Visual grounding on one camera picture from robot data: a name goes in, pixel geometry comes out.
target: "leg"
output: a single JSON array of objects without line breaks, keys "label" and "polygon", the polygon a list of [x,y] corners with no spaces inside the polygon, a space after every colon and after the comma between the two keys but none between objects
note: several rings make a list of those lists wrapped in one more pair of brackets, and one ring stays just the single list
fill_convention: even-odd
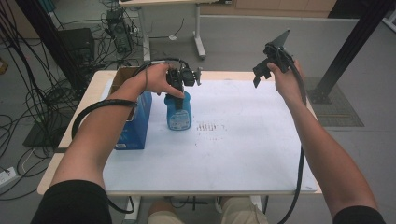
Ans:
[{"label": "leg", "polygon": [[265,214],[249,197],[223,197],[221,224],[251,223],[268,224]]},{"label": "leg", "polygon": [[143,61],[146,63],[151,60],[151,55],[149,52],[149,36],[146,34],[145,15],[143,14],[143,8],[136,7],[136,10],[140,21],[140,31],[142,32],[143,36]]},{"label": "leg", "polygon": [[201,57],[201,59],[204,59],[206,57],[204,45],[202,44],[201,40],[201,34],[200,34],[200,26],[201,26],[201,21],[200,21],[200,14],[201,14],[201,9],[199,4],[196,4],[195,7],[195,31],[193,32],[194,34],[194,40],[195,40],[195,45],[197,46],[198,49],[198,55]]},{"label": "leg", "polygon": [[183,224],[172,204],[165,201],[153,203],[148,210],[148,224]]}]

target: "cardboard box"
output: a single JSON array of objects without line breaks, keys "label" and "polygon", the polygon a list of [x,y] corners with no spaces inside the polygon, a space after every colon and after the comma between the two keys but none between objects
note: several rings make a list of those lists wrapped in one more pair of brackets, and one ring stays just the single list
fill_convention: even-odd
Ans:
[{"label": "cardboard box", "polygon": [[[110,93],[116,91],[136,70],[137,67],[120,68],[114,77]],[[116,150],[145,148],[151,103],[151,92],[145,91],[139,96],[137,107],[132,110],[130,117],[125,122],[120,139],[115,146]]]}]

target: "table surface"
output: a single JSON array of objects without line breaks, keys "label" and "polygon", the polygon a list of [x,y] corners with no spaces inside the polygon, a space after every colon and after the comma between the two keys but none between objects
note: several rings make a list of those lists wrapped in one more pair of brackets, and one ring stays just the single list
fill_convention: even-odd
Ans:
[{"label": "table surface", "polygon": [[143,7],[143,6],[158,6],[168,4],[199,4],[199,3],[212,3],[216,0],[130,0],[121,2],[122,7]]},{"label": "table surface", "polygon": [[[76,114],[101,99],[115,73],[94,75]],[[203,72],[202,86],[186,88],[193,117],[191,128],[183,132],[167,129],[163,96],[153,94],[146,147],[113,150],[104,170],[107,193],[292,194],[300,154],[297,132],[274,80],[255,89],[253,78],[251,72]],[[69,146],[72,123],[59,148]],[[49,187],[62,156],[53,156],[38,193]],[[320,192],[306,163],[302,192]]]}]

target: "floor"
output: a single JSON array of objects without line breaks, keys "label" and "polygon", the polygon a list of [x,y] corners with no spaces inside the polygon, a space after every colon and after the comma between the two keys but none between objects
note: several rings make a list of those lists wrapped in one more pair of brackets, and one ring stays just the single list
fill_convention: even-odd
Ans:
[{"label": "floor", "polygon": [[[82,6],[73,7],[80,2]],[[100,18],[106,8],[97,1],[57,1],[57,12],[60,21],[76,21]],[[168,24],[165,29],[162,21],[151,23],[152,35],[172,35],[180,27],[182,19]],[[257,63],[262,61],[263,46],[286,29],[291,29],[285,44],[288,52],[299,59],[308,77],[321,77],[326,72],[332,59],[343,45],[356,20],[337,19],[300,19],[300,18],[262,18],[262,17],[213,17],[203,16],[201,19],[201,35],[206,50],[206,58],[201,60],[197,56],[191,32],[193,19],[183,21],[182,29],[177,33],[177,40],[168,38],[151,39],[152,57],[176,56],[187,61],[192,67],[202,66],[205,70],[251,71]],[[38,40],[29,40],[31,44]],[[25,58],[33,68],[37,84],[43,90],[50,84],[44,76],[42,68],[34,60],[32,53],[25,49]],[[0,114],[9,115],[17,119],[25,110],[25,95],[27,93],[21,76],[12,62],[9,53],[0,46],[1,57],[10,66],[4,75],[0,75]],[[34,47],[40,57],[45,58],[40,46]],[[388,223],[396,223],[396,193],[394,186],[394,161],[396,159],[396,105],[394,104],[394,85],[396,76],[393,66],[396,62],[396,34],[383,23],[379,24],[370,39],[366,42],[352,64],[345,71],[338,86],[359,115],[364,127],[359,128],[326,128],[328,132],[350,153],[361,171],[366,176],[375,197],[379,210]],[[139,47],[131,55],[134,59],[141,59]],[[57,78],[63,78],[55,62],[49,58],[49,67]],[[0,118],[1,126],[7,123],[5,117]],[[35,119],[28,117],[21,119],[12,134],[7,152],[0,158],[4,168],[16,167],[27,171],[41,161],[37,156],[43,156],[42,148],[32,150],[24,147],[22,142],[31,130]],[[0,224],[29,223],[40,202],[41,196],[35,192],[43,173],[50,160],[46,159],[33,167],[29,174],[38,173],[31,177],[20,178],[4,188],[0,188]],[[20,181],[10,192],[6,192],[11,185]],[[33,193],[19,199],[5,201]],[[175,198],[175,205],[185,198]],[[124,198],[112,198],[119,205],[125,203]],[[146,223],[146,213],[150,203],[155,198],[144,198],[140,209],[138,223]],[[192,211],[187,204],[177,212],[186,223],[217,223],[220,215],[216,213],[213,198],[199,198],[208,205],[197,205]],[[269,199],[267,216],[270,223],[277,223],[287,212],[291,202],[290,196],[272,196]],[[123,214],[111,210],[114,223],[122,223]],[[326,204],[320,195],[302,195],[297,202],[290,223],[332,223]]]}]

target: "black pole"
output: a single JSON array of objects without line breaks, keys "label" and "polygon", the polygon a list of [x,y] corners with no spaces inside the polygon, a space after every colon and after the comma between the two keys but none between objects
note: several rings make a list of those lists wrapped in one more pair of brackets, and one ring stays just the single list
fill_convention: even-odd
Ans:
[{"label": "black pole", "polygon": [[40,39],[46,45],[54,61],[64,72],[71,87],[78,94],[78,98],[82,98],[82,95],[84,95],[88,87],[88,81],[80,74],[47,12],[40,5],[38,0],[16,0],[16,2],[40,36]]},{"label": "black pole", "polygon": [[335,56],[329,69],[312,91],[308,91],[309,99],[313,104],[329,104],[329,93],[338,79],[347,70],[347,67],[358,54],[361,47],[368,40],[378,24],[387,14],[394,0],[374,0],[363,13],[353,28],[343,47]]}]

